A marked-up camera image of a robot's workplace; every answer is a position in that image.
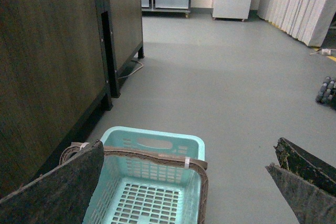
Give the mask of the left gripper felt left finger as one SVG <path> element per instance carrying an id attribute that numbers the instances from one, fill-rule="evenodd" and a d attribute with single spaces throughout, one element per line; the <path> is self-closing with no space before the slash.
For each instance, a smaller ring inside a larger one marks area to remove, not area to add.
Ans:
<path id="1" fill-rule="evenodd" d="M 72 143 L 59 165 L 1 199 L 1 223 L 82 223 L 104 162 L 103 143 Z"/>

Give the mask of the left gripper felt right finger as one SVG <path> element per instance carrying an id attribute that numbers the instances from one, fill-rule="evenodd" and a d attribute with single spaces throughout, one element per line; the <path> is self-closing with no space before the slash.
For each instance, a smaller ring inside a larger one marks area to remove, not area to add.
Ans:
<path id="1" fill-rule="evenodd" d="M 335 167 L 281 137 L 266 170 L 299 223 L 335 223 Z"/>

